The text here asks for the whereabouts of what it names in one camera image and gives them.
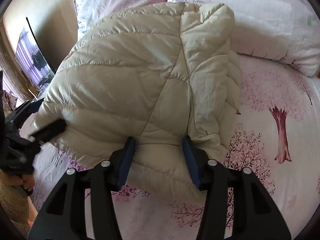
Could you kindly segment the person's left hand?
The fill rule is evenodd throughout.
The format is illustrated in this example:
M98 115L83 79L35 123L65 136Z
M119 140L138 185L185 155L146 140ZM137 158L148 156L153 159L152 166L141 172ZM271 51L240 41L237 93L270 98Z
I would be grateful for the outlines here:
M5 173L1 170L1 190L9 189L9 187L18 187L23 189L25 194L30 197L35 186L35 179L33 174L23 174L20 177Z

